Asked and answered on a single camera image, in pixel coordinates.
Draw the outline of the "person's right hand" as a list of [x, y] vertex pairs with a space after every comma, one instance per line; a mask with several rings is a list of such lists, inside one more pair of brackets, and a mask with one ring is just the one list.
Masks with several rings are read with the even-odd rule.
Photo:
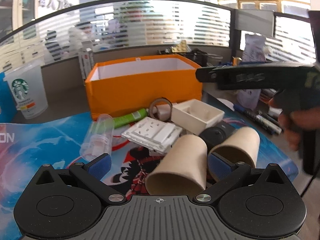
[[319, 107], [308, 110], [292, 112], [290, 115], [281, 113], [278, 122], [284, 130], [284, 136], [289, 147], [297, 151], [299, 149], [302, 136], [292, 130], [293, 126], [297, 126], [302, 130], [311, 131], [320, 128], [320, 110]]

